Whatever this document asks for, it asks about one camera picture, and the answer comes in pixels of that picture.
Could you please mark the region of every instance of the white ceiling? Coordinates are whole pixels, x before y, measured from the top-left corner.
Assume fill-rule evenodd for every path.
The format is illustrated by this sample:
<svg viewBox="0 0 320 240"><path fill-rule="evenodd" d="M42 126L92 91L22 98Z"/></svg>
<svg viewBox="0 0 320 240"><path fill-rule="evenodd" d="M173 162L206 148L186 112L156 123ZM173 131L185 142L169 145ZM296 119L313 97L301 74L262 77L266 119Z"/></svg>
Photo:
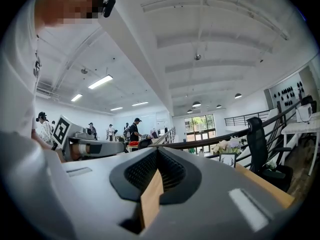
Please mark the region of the white ceiling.
<svg viewBox="0 0 320 240"><path fill-rule="evenodd" d="M94 110L126 112L148 101L169 111L172 103L181 116L195 101L209 111L227 107L236 93L273 85L317 52L288 0L117 0L104 21L40 33L39 87L65 103L81 93L77 105ZM106 74L113 80L88 89Z"/></svg>

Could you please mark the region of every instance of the picture frame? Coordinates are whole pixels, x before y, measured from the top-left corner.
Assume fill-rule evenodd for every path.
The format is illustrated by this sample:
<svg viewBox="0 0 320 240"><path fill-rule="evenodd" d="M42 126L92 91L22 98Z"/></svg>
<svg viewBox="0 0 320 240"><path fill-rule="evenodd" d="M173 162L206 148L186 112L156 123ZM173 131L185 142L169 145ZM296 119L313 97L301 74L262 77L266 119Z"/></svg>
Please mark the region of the picture frame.
<svg viewBox="0 0 320 240"><path fill-rule="evenodd" d="M219 162L236 168L236 158L237 153L220 153L219 154Z"/></svg>

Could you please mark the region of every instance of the wooden block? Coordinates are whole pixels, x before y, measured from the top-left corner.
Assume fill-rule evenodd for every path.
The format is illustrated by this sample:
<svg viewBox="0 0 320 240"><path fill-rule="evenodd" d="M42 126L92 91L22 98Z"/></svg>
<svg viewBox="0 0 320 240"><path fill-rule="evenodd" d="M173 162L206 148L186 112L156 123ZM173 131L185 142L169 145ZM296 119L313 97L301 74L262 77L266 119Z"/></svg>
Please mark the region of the wooden block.
<svg viewBox="0 0 320 240"><path fill-rule="evenodd" d="M141 196L141 209L144 227L147 228L159 212L159 197L164 193L164 186L159 170L156 170L148 187Z"/></svg>

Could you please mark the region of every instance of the fluorescent light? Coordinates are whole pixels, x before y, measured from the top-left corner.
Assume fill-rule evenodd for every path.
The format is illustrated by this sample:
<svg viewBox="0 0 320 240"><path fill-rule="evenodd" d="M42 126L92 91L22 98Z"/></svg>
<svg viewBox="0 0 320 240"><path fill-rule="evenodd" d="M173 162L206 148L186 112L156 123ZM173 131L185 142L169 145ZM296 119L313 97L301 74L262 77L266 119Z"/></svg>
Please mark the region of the fluorescent light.
<svg viewBox="0 0 320 240"><path fill-rule="evenodd" d="M110 111L122 110L122 109L123 109L123 107L121 106L121 107L116 107L116 108L110 109Z"/></svg>
<svg viewBox="0 0 320 240"><path fill-rule="evenodd" d="M108 82L108 81L110 81L112 79L114 79L114 78L111 75L108 74L106 77L104 77L104 78L100 79L99 81L96 81L95 83L91 84L88 88L94 89L94 88L96 88L96 87L98 87L98 86L100 86L100 85L102 85L102 84L104 84L104 83L106 83L106 82Z"/></svg>
<svg viewBox="0 0 320 240"><path fill-rule="evenodd" d="M149 102L146 101L146 102L141 102L141 103L137 103L137 104L132 104L132 106L139 106L139 105L143 105L143 104L148 104Z"/></svg>
<svg viewBox="0 0 320 240"><path fill-rule="evenodd" d="M77 99L81 98L82 94L77 94L71 101L75 102Z"/></svg>

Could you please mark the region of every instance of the black headphones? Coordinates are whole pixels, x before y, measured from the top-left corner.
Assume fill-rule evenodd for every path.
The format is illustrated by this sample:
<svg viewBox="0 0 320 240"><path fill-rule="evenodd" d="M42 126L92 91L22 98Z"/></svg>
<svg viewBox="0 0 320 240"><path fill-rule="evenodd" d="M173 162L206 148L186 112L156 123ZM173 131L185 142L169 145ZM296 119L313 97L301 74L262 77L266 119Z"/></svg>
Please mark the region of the black headphones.
<svg viewBox="0 0 320 240"><path fill-rule="evenodd" d="M105 18L108 18L112 12L112 9L114 8L116 3L116 0L107 0L103 2L103 10L102 15Z"/></svg>

